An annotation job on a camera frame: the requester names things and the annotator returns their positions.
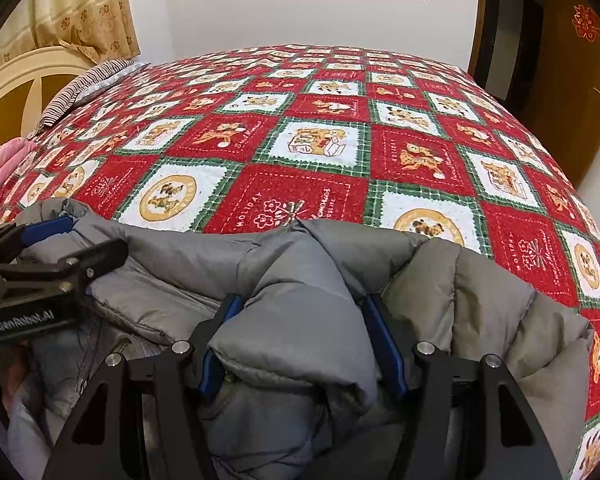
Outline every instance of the black clamp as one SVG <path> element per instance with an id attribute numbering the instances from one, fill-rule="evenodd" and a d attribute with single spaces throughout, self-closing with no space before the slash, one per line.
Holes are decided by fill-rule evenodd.
<path id="1" fill-rule="evenodd" d="M 407 425 L 390 480 L 438 480 L 451 407 L 464 410 L 461 459 L 456 478 L 560 480 L 560 470 L 515 379 L 504 362 L 487 354 L 480 362 L 416 341 L 378 295 L 366 298 L 363 317 L 387 389 L 398 402 L 417 398 L 414 427 Z"/>
<path id="2" fill-rule="evenodd" d="M 217 480 L 196 408 L 212 402 L 224 381 L 209 340 L 243 306 L 240 296 L 230 294 L 188 340 L 156 356 L 131 361 L 118 353 L 107 356 L 62 428 L 43 480 L 64 480 L 68 471 L 73 480 L 148 478 L 142 394 L 155 397 L 169 478 Z"/>
<path id="3" fill-rule="evenodd" d="M 122 266 L 124 240 L 110 240 L 65 256 L 56 264 L 10 262 L 23 248 L 53 234 L 69 232 L 68 216 L 0 229 L 0 343 L 25 340 L 82 319 L 80 300 L 96 278 Z"/>

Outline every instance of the door frame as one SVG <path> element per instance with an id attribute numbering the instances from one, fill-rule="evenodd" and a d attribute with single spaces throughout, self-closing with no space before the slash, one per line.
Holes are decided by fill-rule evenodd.
<path id="1" fill-rule="evenodd" d="M 474 45 L 471 49 L 471 57 L 469 58 L 469 68 L 467 72 L 473 76 L 475 73 L 475 67 L 478 64 L 478 54 L 480 52 L 480 42 L 482 41 L 482 29 L 484 27 L 484 9 L 486 7 L 487 0 L 478 0 L 478 9 L 475 17 L 475 32 L 474 32 Z"/>

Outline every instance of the bed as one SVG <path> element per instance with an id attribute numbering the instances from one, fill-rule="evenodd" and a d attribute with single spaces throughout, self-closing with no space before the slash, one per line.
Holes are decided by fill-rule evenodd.
<path id="1" fill-rule="evenodd" d="M 600 457 L 600 231 L 541 143 L 455 66 L 288 44 L 148 67 L 39 134 L 0 224 L 48 197 L 160 230 L 323 218 L 492 258 L 595 327 L 586 430 Z"/>

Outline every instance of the cream headboard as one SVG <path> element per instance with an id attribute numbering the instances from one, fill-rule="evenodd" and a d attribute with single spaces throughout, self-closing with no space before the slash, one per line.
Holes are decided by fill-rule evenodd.
<path id="1" fill-rule="evenodd" d="M 43 83 L 46 76 L 80 75 L 94 65 L 93 61 L 76 50 L 64 46 L 48 46 L 26 52 L 0 67 L 0 100 L 19 86 L 32 82 L 22 106 L 7 106 L 9 113 L 22 112 L 19 131 L 0 132 L 0 141 L 21 135 L 25 137 L 42 114 Z"/>

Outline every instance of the headboard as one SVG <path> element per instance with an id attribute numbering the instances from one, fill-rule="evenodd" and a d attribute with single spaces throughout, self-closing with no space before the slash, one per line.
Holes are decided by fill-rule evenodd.
<path id="1" fill-rule="evenodd" d="M 64 46 L 48 46 L 32 50 L 2 65 L 0 67 L 0 144 L 18 135 L 25 137 L 36 126 L 43 107 L 43 78 L 56 75 L 77 76 L 93 65 L 93 61 L 80 52 Z M 22 107 L 22 96 L 18 99 L 16 95 L 18 92 L 13 91 L 27 83 L 30 83 L 30 88 Z M 26 91 L 26 87 L 20 89 L 21 94 L 23 90 Z M 5 120 L 9 121 L 8 124 L 17 124 L 19 128 L 5 127 Z"/>

